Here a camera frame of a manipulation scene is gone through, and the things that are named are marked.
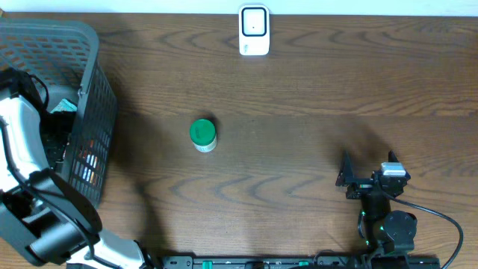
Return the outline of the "green lid jar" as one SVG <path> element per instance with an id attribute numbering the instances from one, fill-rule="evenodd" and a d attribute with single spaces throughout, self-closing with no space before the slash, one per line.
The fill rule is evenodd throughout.
<path id="1" fill-rule="evenodd" d="M 215 125 L 207 119 L 194 121 L 190 126 L 190 139 L 199 152 L 211 152 L 217 146 Z"/>

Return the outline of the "light green tissue pack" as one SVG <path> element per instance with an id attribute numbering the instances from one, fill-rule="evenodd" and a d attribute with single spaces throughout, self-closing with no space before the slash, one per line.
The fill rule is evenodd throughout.
<path id="1" fill-rule="evenodd" d="M 62 99 L 52 110 L 51 113 L 55 112 L 76 112 L 77 105 L 68 99 Z"/>

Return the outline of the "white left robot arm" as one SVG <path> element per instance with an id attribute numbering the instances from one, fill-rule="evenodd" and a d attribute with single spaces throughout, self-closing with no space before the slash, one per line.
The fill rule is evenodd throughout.
<path id="1" fill-rule="evenodd" d="M 1 238 L 33 266 L 154 268 L 133 240 L 104 230 L 92 203 L 49 165 L 41 139 L 69 132 L 73 112 L 48 112 L 38 77 L 1 71 Z"/>

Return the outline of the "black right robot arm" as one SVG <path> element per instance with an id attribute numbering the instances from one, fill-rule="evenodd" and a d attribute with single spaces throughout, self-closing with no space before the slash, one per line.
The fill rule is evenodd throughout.
<path id="1" fill-rule="evenodd" d="M 415 248 L 417 219 L 413 214 L 391 209 L 390 201 L 404 191 L 410 174 L 393 152 L 371 176 L 357 177 L 348 153 L 344 153 L 337 181 L 348 200 L 359 200 L 358 234 L 379 255 L 401 255 Z"/>

